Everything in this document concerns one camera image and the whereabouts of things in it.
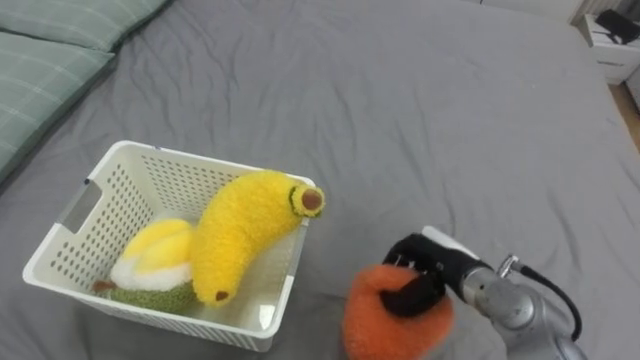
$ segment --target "stuffed toy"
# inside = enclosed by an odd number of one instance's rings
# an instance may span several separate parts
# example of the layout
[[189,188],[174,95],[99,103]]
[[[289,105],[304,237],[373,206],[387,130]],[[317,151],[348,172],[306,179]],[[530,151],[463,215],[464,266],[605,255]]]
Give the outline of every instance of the stuffed toy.
[[155,222],[125,247],[111,269],[110,281],[94,291],[112,300],[176,313],[195,300],[189,249],[193,227],[181,219]]
[[420,359],[453,327],[453,305],[442,278],[425,270],[416,260],[419,254],[398,253],[398,248],[353,282],[342,324],[351,360]]
[[284,173],[240,176],[213,197],[191,246],[193,288],[209,306],[231,301],[251,262],[324,208],[324,194]]

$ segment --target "basket mesh holes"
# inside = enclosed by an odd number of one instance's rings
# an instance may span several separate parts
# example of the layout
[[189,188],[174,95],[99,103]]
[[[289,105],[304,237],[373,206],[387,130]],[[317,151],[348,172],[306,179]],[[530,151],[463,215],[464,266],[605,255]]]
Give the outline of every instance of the basket mesh holes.
[[146,155],[143,163],[167,210],[200,216],[213,194],[235,175]]
[[110,176],[106,183],[111,185],[107,194],[111,193],[111,196],[103,209],[89,220],[93,224],[87,233],[64,243],[49,264],[54,271],[87,291],[91,290],[94,281],[106,280],[129,239],[154,215],[123,165],[116,164],[115,170],[107,175]]

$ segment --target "pillow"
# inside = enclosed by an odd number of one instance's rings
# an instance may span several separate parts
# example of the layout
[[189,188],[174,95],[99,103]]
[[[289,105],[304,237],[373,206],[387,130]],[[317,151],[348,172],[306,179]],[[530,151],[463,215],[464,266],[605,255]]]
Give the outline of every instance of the pillow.
[[0,0],[0,28],[109,52],[167,0]]
[[0,181],[113,54],[0,32]]

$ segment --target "orange plush toy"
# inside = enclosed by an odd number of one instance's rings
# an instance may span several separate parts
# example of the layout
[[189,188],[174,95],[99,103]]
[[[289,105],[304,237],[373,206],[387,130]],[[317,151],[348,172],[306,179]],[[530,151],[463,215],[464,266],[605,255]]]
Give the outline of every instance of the orange plush toy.
[[391,265],[389,256],[385,263],[353,282],[343,322],[351,360],[416,360],[453,327],[452,302],[435,272],[417,268],[418,263]]

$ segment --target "bed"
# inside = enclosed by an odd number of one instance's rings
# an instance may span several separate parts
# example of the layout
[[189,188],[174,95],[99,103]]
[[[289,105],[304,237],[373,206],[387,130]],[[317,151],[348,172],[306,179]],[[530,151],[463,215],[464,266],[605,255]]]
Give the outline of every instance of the bed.
[[[130,139],[313,178],[328,196],[270,352],[103,315],[21,271],[106,149]],[[354,274],[425,224],[509,252],[581,309],[591,359],[640,353],[640,157],[578,32],[460,1],[181,0],[0,196],[6,359],[341,359]],[[505,359],[456,303],[430,359]]]

